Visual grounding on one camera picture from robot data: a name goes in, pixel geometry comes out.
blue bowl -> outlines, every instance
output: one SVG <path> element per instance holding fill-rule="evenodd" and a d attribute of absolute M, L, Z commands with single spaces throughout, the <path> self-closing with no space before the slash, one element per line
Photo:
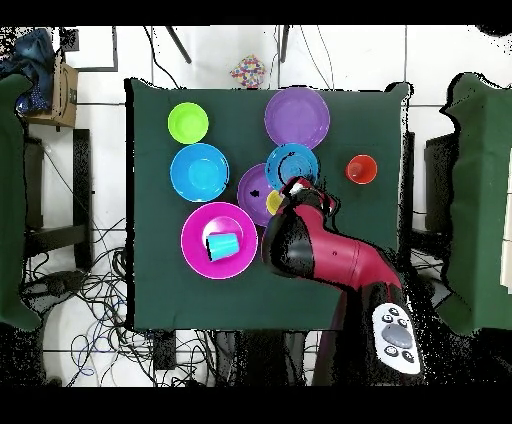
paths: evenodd
<path fill-rule="evenodd" d="M 228 161 L 219 149 L 209 144 L 191 144 L 174 156 L 170 176 L 181 197 L 191 202 L 209 202 L 228 184 Z"/>
<path fill-rule="evenodd" d="M 265 174 L 275 190 L 280 190 L 291 177 L 304 177 L 315 184 L 318 180 L 318 160 L 302 144 L 284 144 L 274 149 L 268 157 Z"/>

yellow cup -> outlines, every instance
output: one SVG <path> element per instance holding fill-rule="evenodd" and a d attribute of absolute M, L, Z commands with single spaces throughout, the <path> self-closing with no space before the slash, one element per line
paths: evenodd
<path fill-rule="evenodd" d="M 283 197 L 279 194 L 277 190 L 272 190 L 270 194 L 267 196 L 267 210 L 275 215 L 279 206 L 281 206 L 281 202 L 283 201 Z"/>

dark green table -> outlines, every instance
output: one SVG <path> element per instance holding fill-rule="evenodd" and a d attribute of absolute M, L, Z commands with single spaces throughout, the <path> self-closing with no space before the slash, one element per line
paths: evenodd
<path fill-rule="evenodd" d="M 219 148 L 230 166 L 230 184 L 216 201 L 237 204 L 238 181 L 250 167 L 266 161 L 276 147 L 263 122 L 274 90 L 164 90 L 132 79 L 135 152 L 134 280 L 136 329 L 325 329 L 339 297 L 336 289 L 269 272 L 259 252 L 242 274 L 209 280 L 196 274 L 181 253 L 186 218 L 201 204 L 187 202 L 172 188 L 169 166 L 183 145 L 167 129 L 171 109 L 181 102 L 203 107 L 210 127 L 204 143 Z M 326 101 L 331 126 L 314 149 L 327 191 L 341 199 L 337 228 L 354 237 L 397 249 L 401 101 L 409 85 L 389 92 L 335 91 Z M 358 186 L 344 176 L 356 154 L 378 163 L 373 183 Z M 263 229 L 259 229 L 260 241 Z"/>

red cup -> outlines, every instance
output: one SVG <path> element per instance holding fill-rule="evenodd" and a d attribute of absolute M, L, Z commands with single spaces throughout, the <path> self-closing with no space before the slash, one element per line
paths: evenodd
<path fill-rule="evenodd" d="M 354 156 L 345 168 L 345 175 L 356 184 L 371 183 L 377 176 L 377 162 L 368 155 Z"/>

plate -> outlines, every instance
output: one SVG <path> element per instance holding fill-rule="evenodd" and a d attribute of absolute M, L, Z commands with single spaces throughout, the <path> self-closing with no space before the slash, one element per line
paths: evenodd
<path fill-rule="evenodd" d="M 266 227 L 272 215 L 267 210 L 267 196 L 272 186 L 265 175 L 265 164 L 253 166 L 238 183 L 236 197 L 238 205 L 246 211 L 256 225 Z"/>
<path fill-rule="evenodd" d="M 313 149 L 327 135 L 329 124 L 327 104 L 310 88 L 279 91 L 265 109 L 265 128 L 279 146 L 297 143 Z"/>
<path fill-rule="evenodd" d="M 315 184 L 318 180 L 318 160 L 315 154 L 302 144 L 285 144 L 270 154 L 265 174 L 270 185 L 277 191 L 281 190 L 291 177 L 304 177 Z"/>
<path fill-rule="evenodd" d="M 210 144 L 196 143 L 181 149 L 171 163 L 171 183 L 191 202 L 209 202 L 218 197 L 229 180 L 228 161 Z"/>
<path fill-rule="evenodd" d="M 180 103 L 171 110 L 167 127 L 176 141 L 182 144 L 197 143 L 208 131 L 208 115 L 195 103 Z"/>
<path fill-rule="evenodd" d="M 233 256 L 211 262 L 206 237 L 215 233 L 235 233 L 240 250 Z M 258 234 L 250 216 L 238 206 L 213 202 L 196 209 L 181 231 L 181 251 L 188 265 L 206 278 L 221 280 L 244 271 L 254 259 Z"/>

